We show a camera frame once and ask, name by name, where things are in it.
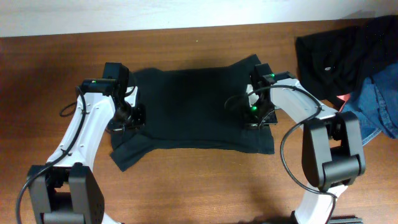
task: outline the wooden table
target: wooden table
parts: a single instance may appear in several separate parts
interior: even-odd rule
[[[100,77],[105,62],[130,70],[219,67],[257,54],[275,72],[297,71],[295,37],[362,20],[293,22],[196,29],[103,32],[0,39],[0,223],[15,223],[17,193],[32,164],[58,146],[70,118],[58,111],[75,99],[74,86]],[[294,123],[278,111],[275,148]],[[300,180],[302,132],[287,142],[287,163]],[[397,141],[380,134],[365,148],[367,170],[339,199],[335,215],[366,223],[398,223]],[[236,223],[289,216],[303,190],[273,156],[234,151],[168,149],[145,155],[121,172],[104,134],[94,174],[106,212],[125,223]],[[24,223],[33,223],[29,194]]]

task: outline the black garment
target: black garment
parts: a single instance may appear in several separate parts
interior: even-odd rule
[[[336,106],[336,96],[360,88],[363,80],[398,60],[398,16],[384,16],[296,40],[301,84]]]
[[[260,64],[256,55],[223,68],[134,73],[137,103],[146,108],[138,133],[113,134],[111,157],[125,171],[154,149],[232,149],[274,153],[271,130],[243,129],[243,121],[224,109],[225,101],[246,92],[249,74]]]

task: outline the white wall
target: white wall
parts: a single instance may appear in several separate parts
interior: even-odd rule
[[[398,0],[0,0],[0,37],[351,19]]]

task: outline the denim fabric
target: denim fabric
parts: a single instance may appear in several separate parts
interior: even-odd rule
[[[351,94],[342,112],[345,111],[357,115],[363,145],[381,131],[398,138],[398,63],[366,78],[362,88]]]

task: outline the robotic arm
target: robotic arm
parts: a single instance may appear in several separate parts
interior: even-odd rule
[[[78,139],[66,157],[29,185],[37,223],[119,223],[105,214],[104,197],[92,170],[103,132],[111,119],[123,129],[145,122],[144,107],[136,105],[138,88],[128,88],[128,78],[129,70],[126,67],[120,63],[106,63],[102,79],[85,80],[82,83],[80,89],[84,100],[78,97],[76,111],[67,132],[47,162],[55,161],[65,153],[64,149],[71,144],[78,129],[82,113],[86,113]],[[277,85],[295,86],[305,91],[300,82],[289,73],[264,75],[248,91]],[[290,88],[271,88],[259,92],[252,102],[252,105],[260,108],[263,115],[268,113],[267,107],[270,105],[279,107],[296,123],[317,110],[314,101]],[[339,114],[336,110],[320,104],[320,114],[302,126],[302,164],[309,188],[338,197],[365,170],[359,124],[352,114]],[[330,149],[329,138],[340,139],[341,146]],[[28,178],[44,167],[32,166]],[[55,189],[64,183],[69,184],[70,192],[56,192]],[[325,223],[334,203],[329,195],[306,192],[300,206],[292,213],[292,220],[299,224]]]

